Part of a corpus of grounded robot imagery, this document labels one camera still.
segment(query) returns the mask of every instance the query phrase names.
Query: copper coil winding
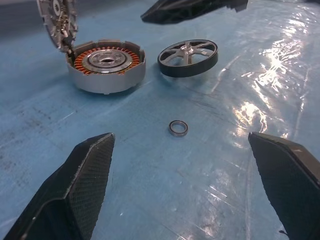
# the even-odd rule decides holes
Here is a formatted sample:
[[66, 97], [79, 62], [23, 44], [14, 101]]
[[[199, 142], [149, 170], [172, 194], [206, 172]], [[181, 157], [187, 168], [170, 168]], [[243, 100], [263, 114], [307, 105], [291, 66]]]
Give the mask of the copper coil winding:
[[122, 51], [122, 52], [125, 52], [127, 54], [129, 54], [132, 58], [132, 63], [129, 67], [127, 67], [126, 69], [123, 69], [121, 71], [118, 71], [118, 72], [115, 72], [116, 74], [119, 74], [119, 75], [123, 75], [125, 74], [126, 71], [128, 71], [129, 69], [132, 69], [133, 67], [137, 66], [139, 63], [140, 63], [140, 58], [138, 57], [137, 54], [135, 54], [134, 52], [128, 50], [128, 49], [125, 49], [125, 48], [121, 48], [121, 47], [98, 47], [98, 48], [93, 48], [93, 49], [90, 49], [88, 51], [85, 51], [83, 53], [81, 53], [74, 61], [74, 68], [83, 72], [85, 75], [89, 75], [89, 74], [103, 74], [103, 73], [98, 73], [98, 72], [94, 72], [94, 71], [90, 71], [88, 69], [86, 69], [83, 65], [82, 65], [82, 60], [84, 59], [84, 57], [88, 54], [91, 54], [95, 51], [99, 51], [99, 50], [119, 50], [119, 51]]

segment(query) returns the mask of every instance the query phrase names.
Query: tabletop surface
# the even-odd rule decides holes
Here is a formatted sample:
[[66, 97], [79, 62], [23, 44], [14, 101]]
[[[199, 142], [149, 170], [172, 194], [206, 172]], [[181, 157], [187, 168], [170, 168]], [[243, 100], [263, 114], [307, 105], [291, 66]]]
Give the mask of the tabletop surface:
[[[320, 159], [320, 7], [254, 0], [239, 13], [158, 26], [140, 20], [153, 2], [78, 2], [76, 44], [119, 39], [146, 52], [143, 82], [111, 95], [72, 84], [35, 1], [0, 7], [0, 239], [76, 144], [108, 132], [115, 147], [92, 240], [287, 239], [248, 133]], [[190, 39], [218, 45], [216, 66], [160, 74], [158, 54]], [[170, 135], [172, 120], [188, 124], [185, 137]]]

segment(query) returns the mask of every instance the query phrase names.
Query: brushless motor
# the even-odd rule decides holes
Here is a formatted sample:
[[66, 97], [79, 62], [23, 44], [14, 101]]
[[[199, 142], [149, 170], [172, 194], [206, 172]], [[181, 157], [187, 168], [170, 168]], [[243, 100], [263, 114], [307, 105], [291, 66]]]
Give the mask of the brushless motor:
[[132, 42], [102, 39], [74, 46], [75, 0], [37, 0], [37, 4], [54, 46], [66, 53], [70, 78], [79, 89], [107, 95], [144, 79], [146, 55]]

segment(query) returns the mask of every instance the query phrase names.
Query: black rubber tire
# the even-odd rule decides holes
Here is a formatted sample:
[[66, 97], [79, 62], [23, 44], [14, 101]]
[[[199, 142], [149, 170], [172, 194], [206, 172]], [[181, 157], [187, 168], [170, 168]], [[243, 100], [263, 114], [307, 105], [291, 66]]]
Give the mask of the black rubber tire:
[[215, 52], [207, 59], [200, 61], [200, 62], [197, 62], [195, 64], [188, 65], [188, 66], [167, 66], [167, 65], [164, 65], [163, 63], [161, 63], [160, 57], [162, 56], [163, 52], [166, 49], [168, 49], [174, 45], [177, 45], [180, 42], [175, 43], [175, 44], [167, 47], [165, 50], [163, 50], [157, 58], [161, 73], [163, 73], [164, 75], [166, 75], [168, 77], [173, 77], [173, 78], [187, 78], [187, 77], [192, 77], [192, 76], [195, 76], [198, 74], [202, 74], [202, 73], [208, 71], [209, 69], [211, 69], [214, 65], [216, 65], [218, 62], [218, 46], [217, 46], [217, 44], [215, 44], [213, 41], [203, 40], [203, 39], [192, 39], [190, 41], [198, 41], [198, 40], [213, 43], [213, 45], [215, 45]]

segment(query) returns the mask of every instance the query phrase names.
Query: blue plastic sheet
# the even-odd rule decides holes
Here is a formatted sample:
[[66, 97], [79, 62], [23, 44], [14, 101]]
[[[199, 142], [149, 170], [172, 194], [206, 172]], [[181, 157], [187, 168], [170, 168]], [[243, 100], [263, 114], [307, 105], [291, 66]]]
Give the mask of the blue plastic sheet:
[[[76, 44], [141, 45], [147, 73], [124, 93], [76, 89], [34, 1], [0, 7], [0, 238], [83, 140], [113, 132], [106, 196], [92, 240], [285, 240], [263, 189], [250, 131], [320, 159], [320, 7], [254, 0], [177, 25], [140, 20], [152, 0], [80, 1]], [[158, 54], [189, 39], [217, 43], [201, 75], [160, 74]], [[188, 123], [183, 138], [169, 122]]]

